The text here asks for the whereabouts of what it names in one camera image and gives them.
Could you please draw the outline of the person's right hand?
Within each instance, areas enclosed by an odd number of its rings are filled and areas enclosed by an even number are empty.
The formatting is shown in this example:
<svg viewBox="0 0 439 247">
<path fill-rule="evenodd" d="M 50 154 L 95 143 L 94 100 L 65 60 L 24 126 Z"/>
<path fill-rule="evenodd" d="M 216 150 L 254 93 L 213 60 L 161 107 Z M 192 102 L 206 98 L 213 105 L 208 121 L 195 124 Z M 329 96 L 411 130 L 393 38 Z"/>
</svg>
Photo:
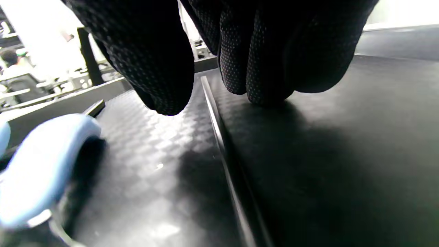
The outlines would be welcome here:
<svg viewBox="0 0 439 247">
<path fill-rule="evenodd" d="M 261 106 L 342 79 L 376 0 L 182 0 L 226 89 Z M 177 0 L 64 0 L 147 108 L 188 104 L 193 53 Z"/>
</svg>

